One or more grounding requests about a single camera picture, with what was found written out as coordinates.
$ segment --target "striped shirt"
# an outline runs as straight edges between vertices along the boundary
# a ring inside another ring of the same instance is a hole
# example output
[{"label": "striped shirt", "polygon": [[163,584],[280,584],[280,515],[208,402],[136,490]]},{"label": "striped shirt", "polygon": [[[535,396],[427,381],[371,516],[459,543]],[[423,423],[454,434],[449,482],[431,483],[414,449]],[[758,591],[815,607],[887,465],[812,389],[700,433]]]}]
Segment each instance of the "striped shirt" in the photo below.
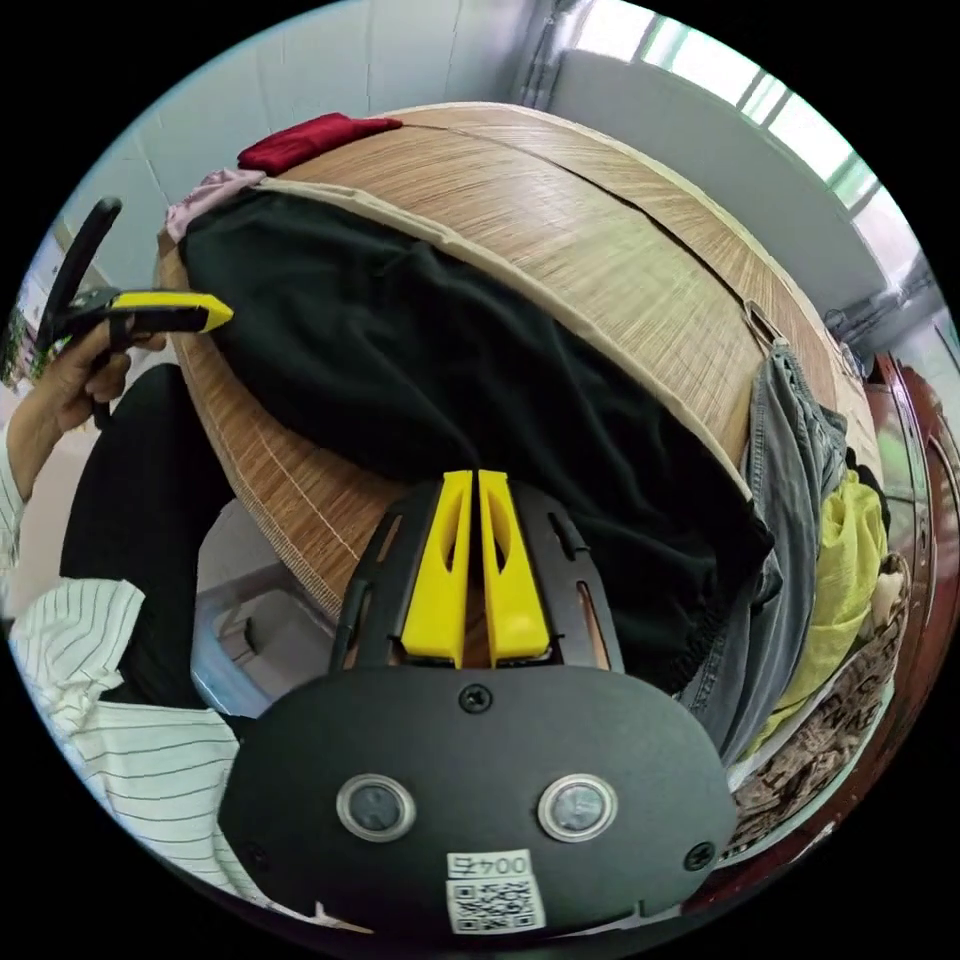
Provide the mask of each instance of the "striped shirt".
[{"label": "striped shirt", "polygon": [[[7,616],[24,503],[0,432],[0,613]],[[10,629],[10,646],[41,719],[107,812],[180,869],[260,906],[291,914],[258,890],[230,849],[217,811],[238,744],[212,710],[103,703],[143,594],[109,580],[66,580]],[[330,924],[318,910],[316,918]]]}]

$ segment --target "qr code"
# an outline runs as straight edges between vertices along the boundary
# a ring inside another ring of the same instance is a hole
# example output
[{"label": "qr code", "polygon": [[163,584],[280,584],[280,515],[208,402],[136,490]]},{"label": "qr code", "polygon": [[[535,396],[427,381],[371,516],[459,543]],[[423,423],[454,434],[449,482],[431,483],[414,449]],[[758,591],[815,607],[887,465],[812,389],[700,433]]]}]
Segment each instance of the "qr code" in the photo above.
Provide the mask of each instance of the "qr code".
[{"label": "qr code", "polygon": [[544,925],[540,892],[532,876],[448,881],[447,902],[456,933],[520,933]]}]

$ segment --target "denim jeans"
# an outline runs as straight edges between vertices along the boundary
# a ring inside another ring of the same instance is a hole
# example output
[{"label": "denim jeans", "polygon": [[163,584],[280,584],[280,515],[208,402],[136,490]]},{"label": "denim jeans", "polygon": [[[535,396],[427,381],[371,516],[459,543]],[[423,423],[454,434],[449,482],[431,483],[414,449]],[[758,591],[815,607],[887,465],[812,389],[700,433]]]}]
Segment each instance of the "denim jeans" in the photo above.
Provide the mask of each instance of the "denim jeans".
[{"label": "denim jeans", "polygon": [[846,426],[816,402],[789,344],[776,340],[754,379],[740,468],[776,543],[680,696],[726,765],[770,716],[800,658],[813,611],[820,509],[843,478]]}]

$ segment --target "hand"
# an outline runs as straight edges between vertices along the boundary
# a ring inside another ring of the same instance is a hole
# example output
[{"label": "hand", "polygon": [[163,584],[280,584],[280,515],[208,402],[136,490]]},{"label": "hand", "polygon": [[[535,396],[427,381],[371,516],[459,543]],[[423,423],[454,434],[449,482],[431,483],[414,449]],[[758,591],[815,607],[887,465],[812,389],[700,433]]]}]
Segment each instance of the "hand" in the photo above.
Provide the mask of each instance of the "hand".
[{"label": "hand", "polygon": [[[154,352],[162,350],[166,342],[163,334],[134,340],[136,346]],[[113,354],[104,367],[91,371],[94,360],[109,346],[110,324],[104,321],[50,363],[30,394],[38,411],[56,423],[61,435],[89,419],[94,401],[109,403],[123,395],[130,370],[126,353]]]},{"label": "hand", "polygon": [[[156,334],[135,339],[134,344],[146,350],[162,350],[166,337]],[[37,476],[64,433],[89,418],[94,401],[109,403],[123,393],[130,369],[125,353],[111,356],[96,373],[90,369],[109,346],[110,325],[104,322],[52,361],[14,410],[7,428],[7,454],[24,502],[30,499]]]}]

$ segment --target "label sticker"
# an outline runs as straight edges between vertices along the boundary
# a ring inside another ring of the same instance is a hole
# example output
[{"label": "label sticker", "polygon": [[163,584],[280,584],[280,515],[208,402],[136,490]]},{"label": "label sticker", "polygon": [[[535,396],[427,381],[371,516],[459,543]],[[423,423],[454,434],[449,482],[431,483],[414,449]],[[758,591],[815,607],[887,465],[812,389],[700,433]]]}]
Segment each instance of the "label sticker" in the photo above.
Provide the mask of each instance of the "label sticker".
[{"label": "label sticker", "polygon": [[454,933],[523,933],[546,926],[529,850],[447,854],[447,911]]}]

